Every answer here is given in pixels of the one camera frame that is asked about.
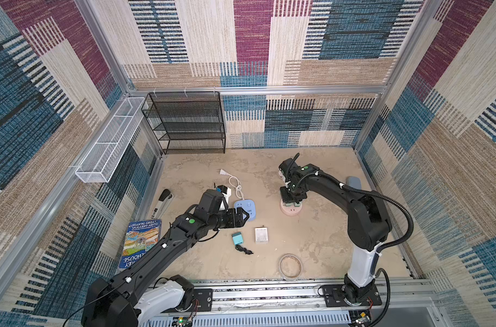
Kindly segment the teal charger with black cable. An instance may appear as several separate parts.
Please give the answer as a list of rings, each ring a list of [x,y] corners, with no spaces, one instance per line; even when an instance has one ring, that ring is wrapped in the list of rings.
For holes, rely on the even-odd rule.
[[[232,235],[232,241],[234,243],[235,249],[238,252],[242,252],[246,255],[253,255],[253,252],[243,246],[244,239],[240,232],[236,232]]]

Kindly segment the white square charger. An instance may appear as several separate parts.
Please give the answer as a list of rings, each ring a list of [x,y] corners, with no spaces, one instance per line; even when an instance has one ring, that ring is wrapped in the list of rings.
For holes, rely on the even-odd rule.
[[[254,229],[256,244],[267,244],[269,242],[268,228],[259,227]]]

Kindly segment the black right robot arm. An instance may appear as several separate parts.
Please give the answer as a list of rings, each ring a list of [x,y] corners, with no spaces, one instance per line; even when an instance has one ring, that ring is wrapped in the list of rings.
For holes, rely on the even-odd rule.
[[[299,166],[298,155],[279,165],[285,185],[280,188],[284,206],[299,206],[308,192],[315,192],[347,214],[347,234],[354,244],[350,269],[339,292],[346,305],[357,306],[374,293],[377,263],[384,249],[406,242],[414,231],[414,219],[399,202],[376,191],[365,191],[339,181],[321,168]],[[386,203],[396,207],[407,220],[407,231],[394,241],[387,241],[392,222]]]

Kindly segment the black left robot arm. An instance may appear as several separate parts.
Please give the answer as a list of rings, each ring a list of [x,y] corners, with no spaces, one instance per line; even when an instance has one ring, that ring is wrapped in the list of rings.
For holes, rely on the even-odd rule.
[[[197,204],[179,215],[166,234],[131,267],[110,278],[97,279],[87,292],[82,326],[138,326],[136,308],[149,286],[179,256],[192,249],[210,230],[241,228],[249,220],[243,208],[210,211]]]

